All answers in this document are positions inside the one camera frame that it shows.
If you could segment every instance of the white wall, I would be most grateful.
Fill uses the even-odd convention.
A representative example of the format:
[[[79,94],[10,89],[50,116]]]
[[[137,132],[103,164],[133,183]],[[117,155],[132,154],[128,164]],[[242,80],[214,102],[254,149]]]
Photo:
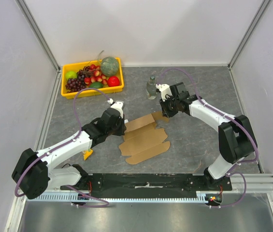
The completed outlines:
[[[262,0],[26,0],[60,65],[227,64]]]
[[[55,74],[16,2],[1,0],[0,231],[14,197],[12,171],[37,141]]]
[[[259,144],[262,167],[273,173],[273,1],[233,73]]]

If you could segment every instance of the gray floor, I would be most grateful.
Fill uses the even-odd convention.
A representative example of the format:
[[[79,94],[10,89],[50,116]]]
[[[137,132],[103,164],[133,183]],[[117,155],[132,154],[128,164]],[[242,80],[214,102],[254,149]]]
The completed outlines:
[[[197,83],[200,95],[213,106],[234,115],[240,115],[240,107],[227,67],[182,67],[190,73]],[[129,121],[159,111],[158,98],[146,97],[145,85],[151,75],[159,76],[163,67],[123,68],[125,87],[122,92],[110,97],[124,101],[124,114]],[[189,80],[179,71],[169,71],[164,82],[169,85],[183,81],[194,94]],[[51,146],[76,132],[77,123],[73,115],[72,100],[67,100],[58,93],[53,111],[45,147]],[[108,107],[103,96],[79,98],[77,111],[83,124],[100,117]],[[165,128],[170,149],[149,160],[136,165],[125,162],[118,146],[121,137],[110,136],[94,147],[94,153],[86,160],[82,154],[73,156],[67,163],[80,164],[90,173],[203,173],[219,155],[216,131],[202,121],[179,113],[169,123],[158,122],[158,127]],[[258,173],[256,163],[245,164],[237,168],[243,173]]]
[[[226,203],[237,194],[224,194]],[[76,208],[70,203],[27,202],[18,232],[273,232],[266,194],[246,195],[235,207],[197,203],[112,203]]]

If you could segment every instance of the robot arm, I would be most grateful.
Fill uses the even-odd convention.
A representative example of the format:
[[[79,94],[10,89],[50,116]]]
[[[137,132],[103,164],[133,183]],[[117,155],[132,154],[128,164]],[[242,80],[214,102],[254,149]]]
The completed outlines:
[[[156,87],[161,92],[159,103],[164,116],[173,117],[180,111],[202,120],[218,132],[220,155],[204,171],[204,175],[210,183],[219,181],[233,165],[254,151],[245,133],[233,122],[225,118],[227,115],[239,122],[249,132],[256,143],[249,119],[246,116],[241,115],[236,117],[228,115],[211,106],[224,116],[218,115],[205,107],[197,99],[196,95],[190,96],[182,82],[173,86],[163,84],[156,85]]]
[[[21,174],[33,161],[57,147],[55,151],[47,154],[30,169],[22,180],[20,188],[29,199],[33,199],[41,195],[47,188],[75,185],[85,172],[79,165],[64,169],[55,169],[55,167],[73,155],[104,142],[112,134],[124,135],[126,127],[123,109],[124,103],[116,101],[103,112],[101,117],[84,125],[76,139],[78,132],[51,147],[36,152],[30,148],[25,150],[13,171],[13,180],[18,182]]]

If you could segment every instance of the red wire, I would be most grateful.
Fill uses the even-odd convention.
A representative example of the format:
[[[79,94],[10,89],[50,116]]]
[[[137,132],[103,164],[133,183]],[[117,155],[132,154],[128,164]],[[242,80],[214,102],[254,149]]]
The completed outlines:
[[[91,181],[89,181],[89,186],[90,186],[90,191],[89,191],[89,194],[91,195],[91,192],[92,192],[92,185],[91,185]]]
[[[222,187],[222,185],[220,185],[220,193],[219,193],[218,196],[221,196],[221,195],[222,195],[222,192],[223,192],[223,187]]]

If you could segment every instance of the gray mat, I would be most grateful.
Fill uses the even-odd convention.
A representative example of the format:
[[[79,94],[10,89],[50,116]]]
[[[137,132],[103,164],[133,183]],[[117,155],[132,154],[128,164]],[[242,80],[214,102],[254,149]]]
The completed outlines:
[[[182,68],[194,77],[200,95],[208,103],[229,114],[241,114],[227,67]],[[125,87],[122,92],[110,94],[110,97],[114,101],[125,102],[126,119],[131,121],[161,110],[158,97],[155,100],[146,97],[145,86],[151,75],[158,77],[164,69],[166,67],[123,68]],[[181,72],[169,71],[164,78],[164,83],[169,85],[181,81],[185,83],[190,93],[194,94],[189,80]],[[78,130],[72,102],[58,93],[45,147],[71,136]],[[76,104],[83,124],[100,117],[109,106],[103,96],[79,98]],[[217,132],[197,118],[178,113],[169,123],[158,122],[157,127],[165,128],[171,147],[167,152],[139,164],[130,165],[125,162],[118,148],[123,139],[116,136],[110,136],[104,143],[94,147],[94,153],[86,161],[80,153],[65,163],[78,163],[89,173],[200,174],[219,155]],[[237,170],[243,173],[259,172],[256,163],[242,165]]]

